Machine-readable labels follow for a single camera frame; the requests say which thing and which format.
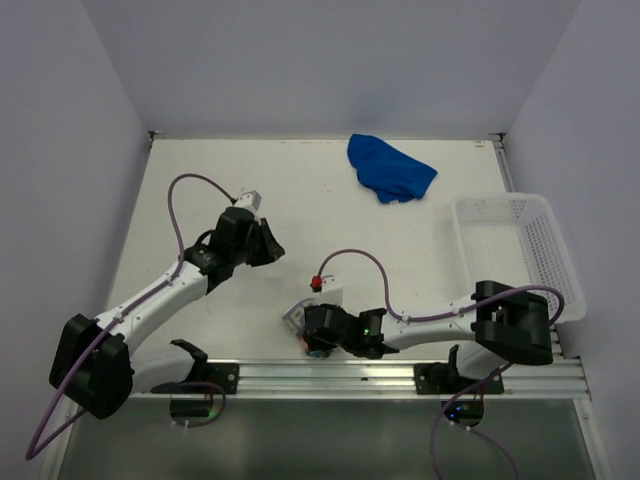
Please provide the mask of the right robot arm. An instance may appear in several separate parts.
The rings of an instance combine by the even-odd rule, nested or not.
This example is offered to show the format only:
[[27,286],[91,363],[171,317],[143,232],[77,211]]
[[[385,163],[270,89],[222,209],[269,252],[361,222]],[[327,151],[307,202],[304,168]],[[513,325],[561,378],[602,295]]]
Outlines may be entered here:
[[445,379],[464,393],[507,364],[552,364],[551,327],[563,309],[564,298],[552,287],[480,281],[473,293],[426,317],[396,318],[388,308],[352,315],[338,303],[312,304],[304,308],[302,338],[312,351],[340,348],[370,360],[452,342]]

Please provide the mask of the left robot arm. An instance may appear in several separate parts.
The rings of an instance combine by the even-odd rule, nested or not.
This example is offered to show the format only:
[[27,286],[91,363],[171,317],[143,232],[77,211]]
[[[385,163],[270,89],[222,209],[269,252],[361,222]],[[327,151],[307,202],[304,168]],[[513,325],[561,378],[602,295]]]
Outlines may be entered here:
[[192,343],[173,340],[147,361],[137,350],[176,313],[230,279],[238,266],[269,265],[284,253],[266,219],[247,208],[227,208],[214,229],[183,248],[169,271],[136,297],[94,318],[77,314],[68,320],[50,384],[97,419],[113,415],[131,394],[157,386],[201,390],[208,356]]

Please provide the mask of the rabbit print towel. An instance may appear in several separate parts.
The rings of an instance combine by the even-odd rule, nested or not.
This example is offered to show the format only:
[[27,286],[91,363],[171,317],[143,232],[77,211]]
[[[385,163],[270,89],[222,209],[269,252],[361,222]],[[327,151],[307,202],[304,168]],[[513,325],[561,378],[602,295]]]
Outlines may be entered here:
[[332,349],[326,350],[326,351],[312,349],[303,338],[303,332],[304,332],[304,326],[305,326],[305,320],[304,320],[305,308],[307,306],[313,306],[315,304],[316,304],[316,301],[314,298],[305,298],[305,299],[299,300],[297,303],[295,303],[293,306],[291,306],[288,310],[286,310],[282,314],[281,319],[285,327],[298,340],[306,356],[310,358],[316,358],[316,359],[326,359],[331,356]]

